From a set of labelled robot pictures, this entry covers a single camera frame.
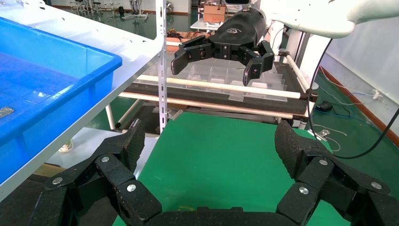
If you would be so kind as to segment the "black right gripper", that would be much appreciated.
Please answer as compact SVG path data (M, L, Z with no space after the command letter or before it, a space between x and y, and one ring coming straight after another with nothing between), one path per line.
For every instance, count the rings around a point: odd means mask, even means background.
M201 35L179 45L171 61L171 72L179 74L189 63L218 58L240 61L246 66L243 85L259 79L273 67L274 52L270 43L259 40L266 30L265 16L256 8L241 10L222 24L214 35Z

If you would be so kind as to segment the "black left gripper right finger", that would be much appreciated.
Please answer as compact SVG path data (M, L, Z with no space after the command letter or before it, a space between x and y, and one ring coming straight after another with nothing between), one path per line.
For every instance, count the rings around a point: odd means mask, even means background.
M320 201L353 226L396 226L399 203L382 181L339 161L318 140L302 137L286 122L277 125L275 149L294 184L276 212L306 225Z

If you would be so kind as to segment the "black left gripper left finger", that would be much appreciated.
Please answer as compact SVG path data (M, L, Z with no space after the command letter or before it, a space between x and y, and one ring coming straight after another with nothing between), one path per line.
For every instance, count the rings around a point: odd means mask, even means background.
M162 206L134 175L144 140L143 122L135 119L125 133L104 139L89 158L51 177L29 225L77 226L102 198L127 226L147 224Z

